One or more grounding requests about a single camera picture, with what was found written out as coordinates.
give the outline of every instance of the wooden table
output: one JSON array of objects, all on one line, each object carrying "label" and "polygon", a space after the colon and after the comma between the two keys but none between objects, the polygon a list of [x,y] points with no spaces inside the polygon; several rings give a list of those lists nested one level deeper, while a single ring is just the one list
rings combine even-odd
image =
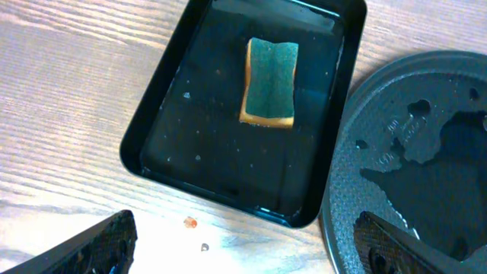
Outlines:
[{"label": "wooden table", "polygon": [[[281,228],[121,165],[120,140],[186,1],[0,0],[0,271],[131,209],[131,273],[333,272],[317,221]],[[352,89],[411,53],[487,53],[486,14],[485,0],[368,0]]]}]

